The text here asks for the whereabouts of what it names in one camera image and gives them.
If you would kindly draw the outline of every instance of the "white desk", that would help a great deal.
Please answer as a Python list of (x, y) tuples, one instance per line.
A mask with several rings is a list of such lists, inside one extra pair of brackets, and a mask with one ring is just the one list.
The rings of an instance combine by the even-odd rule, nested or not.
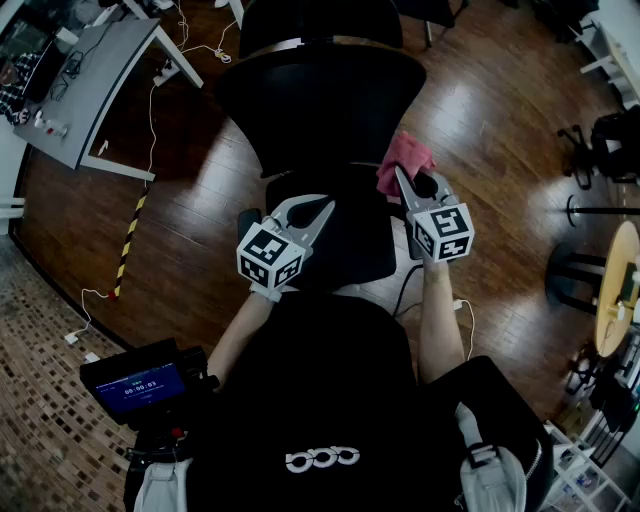
[[(69, 87), (62, 99), (47, 101), (42, 107), (43, 118), (67, 125), (67, 134), (64, 137), (47, 135), (43, 129), (34, 126), (33, 119), (16, 126), (14, 133), (73, 169), (83, 165), (153, 181), (155, 175), (151, 172), (90, 156), (89, 151), (118, 91), (152, 42), (162, 47), (195, 87), (202, 87), (202, 79), (159, 23), (157, 19), (127, 20), (85, 29), (74, 50), (86, 52), (103, 34), (104, 39), (86, 58), (88, 62), (84, 63), (86, 68), (82, 73), (75, 80), (67, 80)], [(148, 152), (148, 148), (141, 148), (141, 151)]]
[[(580, 72), (584, 74), (600, 67), (604, 68), (610, 75), (609, 83), (620, 91), (624, 107), (631, 108), (640, 103), (640, 78), (631, 66), (625, 50), (605, 25), (600, 25), (596, 30), (589, 48), (598, 60), (584, 66)], [(611, 72), (607, 65), (612, 65), (614, 71)]]

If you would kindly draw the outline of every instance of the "yellow and black caution tape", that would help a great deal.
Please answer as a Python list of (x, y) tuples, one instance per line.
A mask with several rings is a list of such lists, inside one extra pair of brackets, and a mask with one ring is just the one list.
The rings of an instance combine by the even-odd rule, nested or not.
[(136, 211), (133, 214), (133, 219), (131, 220), (131, 224), (129, 224), (129, 231), (127, 232), (127, 238), (124, 241), (124, 247), (122, 249), (122, 255), (120, 256), (120, 265), (118, 266), (118, 275), (116, 276), (116, 285), (113, 288), (113, 291), (109, 292), (109, 298), (111, 300), (117, 300), (120, 297), (120, 284), (122, 283), (122, 277), (124, 275), (124, 267), (127, 262), (127, 255), (129, 254), (129, 249), (131, 247), (131, 239), (133, 238), (133, 232), (138, 225), (138, 217), (140, 216), (140, 210), (144, 206), (144, 201), (147, 198), (147, 194), (149, 193), (149, 187), (144, 187), (142, 191), (142, 195), (138, 200), (138, 205), (136, 206)]

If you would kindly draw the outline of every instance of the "white cable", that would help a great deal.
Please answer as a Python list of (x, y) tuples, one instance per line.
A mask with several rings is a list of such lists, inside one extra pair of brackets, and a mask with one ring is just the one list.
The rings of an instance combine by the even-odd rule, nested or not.
[(84, 326), (84, 329), (80, 329), (79, 331), (74, 332), (73, 334), (75, 334), (75, 335), (78, 335), (81, 332), (86, 331), (89, 328), (89, 324), (91, 323), (91, 315), (89, 315), (89, 312), (87, 311), (87, 308), (84, 307), (84, 292), (95, 293), (101, 299), (107, 299), (108, 298), (107, 295), (102, 295), (98, 290), (88, 290), (87, 288), (83, 288), (82, 289), (82, 293), (80, 294), (80, 297), (82, 298), (82, 309), (84, 311), (84, 314), (87, 315), (87, 323)]
[(233, 27), (235, 24), (237, 23), (237, 21), (234, 21), (233, 23), (227, 25), (225, 27), (225, 29), (222, 31), (222, 37), (220, 38), (220, 43), (218, 44), (218, 48), (217, 49), (213, 49), (209, 46), (207, 46), (206, 44), (201, 44), (200, 46), (195, 46), (193, 48), (189, 48), (187, 50), (182, 50), (182, 53), (187, 53), (193, 50), (198, 50), (200, 48), (206, 48), (207, 50), (209, 50), (210, 52), (213, 52), (213, 54), (219, 58), (224, 64), (229, 64), (231, 62), (231, 56), (227, 55), (226, 53), (224, 53), (224, 50), (222, 49), (222, 42), (224, 41), (224, 35), (227, 32), (227, 29)]
[(189, 24), (187, 23), (187, 17), (182, 12), (180, 0), (178, 0), (177, 4), (173, 2), (173, 5), (178, 9), (178, 14), (182, 16), (182, 21), (178, 22), (178, 26), (182, 27), (182, 42), (179, 45), (176, 45), (180, 50), (182, 50), (184, 45), (187, 43), (187, 39), (189, 39)]
[(461, 299), (460, 302), (464, 302), (469, 306), (469, 313), (471, 313), (471, 345), (469, 347), (469, 355), (467, 356), (467, 361), (471, 359), (471, 352), (473, 352), (473, 332), (476, 330), (476, 317), (473, 315), (473, 308), (471, 307), (471, 302), (465, 299)]
[[(156, 88), (155, 84), (154, 86), (151, 88), (151, 92), (149, 93), (149, 128), (151, 128), (151, 133), (153, 134), (153, 144), (151, 144), (151, 149), (149, 149), (149, 168), (147, 169), (147, 172), (151, 172), (151, 167), (153, 166), (153, 148), (156, 145), (156, 140), (158, 140), (158, 138), (156, 137), (156, 132), (153, 129), (153, 119), (151, 118), (151, 97), (153, 96), (153, 90)], [(147, 180), (144, 180), (144, 188), (147, 188)]]

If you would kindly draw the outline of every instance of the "electrical outlet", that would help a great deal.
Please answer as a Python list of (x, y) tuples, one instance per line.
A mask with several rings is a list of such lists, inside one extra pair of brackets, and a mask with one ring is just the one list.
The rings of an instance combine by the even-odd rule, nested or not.
[(70, 332), (64, 337), (64, 339), (67, 340), (67, 343), (69, 345), (73, 345), (76, 341), (78, 341), (78, 337), (76, 336), (75, 332)]

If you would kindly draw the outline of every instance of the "black cable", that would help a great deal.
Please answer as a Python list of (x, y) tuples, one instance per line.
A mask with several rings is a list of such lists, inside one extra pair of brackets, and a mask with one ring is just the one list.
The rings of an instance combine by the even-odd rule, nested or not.
[(415, 308), (416, 306), (421, 306), (422, 302), (416, 302), (414, 304), (411, 304), (411, 306), (404, 308), (400, 313), (398, 313), (395, 318), (400, 318), (401, 316), (405, 315), (406, 313), (408, 313), (409, 311), (411, 311), (413, 308)]
[(65, 60), (65, 63), (62, 66), (63, 71), (60, 72), (60, 74), (55, 80), (55, 81), (62, 80), (62, 83), (57, 83), (55, 85), (52, 85), (51, 89), (49, 90), (49, 97), (53, 101), (60, 101), (66, 94), (67, 89), (69, 88), (69, 82), (65, 80), (64, 75), (66, 75), (71, 80), (75, 80), (76, 78), (78, 78), (80, 73), (84, 71), (82, 69), (82, 64), (87, 58), (87, 55), (89, 55), (93, 50), (95, 50), (100, 45), (100, 43), (104, 39), (104, 36), (107, 34), (107, 32), (109, 32), (109, 29), (112, 26), (113, 26), (113, 23), (109, 23), (105, 31), (100, 36), (100, 39), (98, 39), (98, 42), (94, 44), (91, 48), (89, 48), (86, 52), (81, 52), (79, 50), (76, 50), (71, 52), (71, 54), (67, 57), (67, 60)]
[[(396, 303), (396, 309), (393, 310), (393, 318), (396, 318), (398, 316), (398, 310), (400, 309), (400, 303), (402, 302), (402, 296), (404, 295), (404, 289), (407, 287), (407, 283), (409, 282), (409, 279), (411, 278), (413, 273), (416, 270), (418, 270), (419, 268), (422, 268), (422, 263), (420, 263), (419, 265), (416, 265), (415, 267), (411, 267), (409, 272), (407, 272), (407, 277), (404, 278), (404, 283), (402, 283), (402, 288), (400, 288), (400, 295), (398, 295), (398, 302)], [(402, 312), (402, 314), (404, 315), (411, 308), (407, 308), (406, 310), (404, 310)]]

